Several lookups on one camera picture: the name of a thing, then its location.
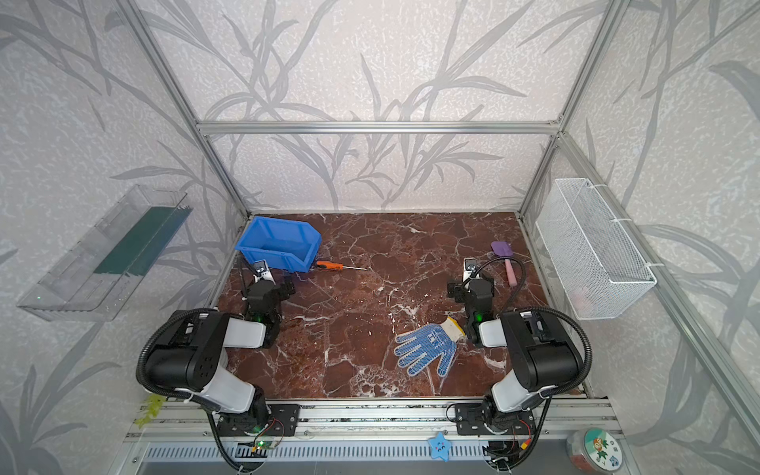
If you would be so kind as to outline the orange black screwdriver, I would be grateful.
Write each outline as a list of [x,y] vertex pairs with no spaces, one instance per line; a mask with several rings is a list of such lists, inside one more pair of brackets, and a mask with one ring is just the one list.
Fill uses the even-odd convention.
[[315,263],[315,266],[320,269],[324,270],[336,270],[336,271],[342,271],[342,270],[358,270],[358,271],[366,271],[366,268],[364,267],[357,267],[357,266],[350,266],[330,261],[317,261]]

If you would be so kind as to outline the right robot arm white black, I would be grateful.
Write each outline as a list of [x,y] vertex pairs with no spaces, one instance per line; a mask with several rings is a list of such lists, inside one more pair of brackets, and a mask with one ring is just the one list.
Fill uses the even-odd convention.
[[447,296],[464,307],[463,334],[483,348],[506,348],[511,369],[480,403],[454,405],[459,435],[524,435],[538,427],[534,409],[551,396],[581,385],[591,369],[592,348],[580,326],[554,309],[493,311],[494,279],[475,258],[463,261],[461,281]]

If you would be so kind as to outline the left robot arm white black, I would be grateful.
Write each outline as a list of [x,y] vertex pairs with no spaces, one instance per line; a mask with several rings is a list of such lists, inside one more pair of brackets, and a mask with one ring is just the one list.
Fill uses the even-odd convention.
[[253,280],[241,289],[243,312],[214,308],[177,310],[150,336],[138,358],[136,378],[150,393],[199,405],[239,433],[280,426],[263,390],[228,369],[229,348],[272,348],[280,334],[282,303],[296,293],[292,275],[280,282],[266,261],[239,265]]

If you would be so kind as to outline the blue plastic storage bin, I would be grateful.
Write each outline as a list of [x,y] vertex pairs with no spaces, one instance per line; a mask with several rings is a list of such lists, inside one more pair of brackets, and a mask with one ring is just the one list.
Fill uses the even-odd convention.
[[306,222],[255,217],[236,250],[250,264],[265,260],[270,268],[308,272],[321,245],[321,234]]

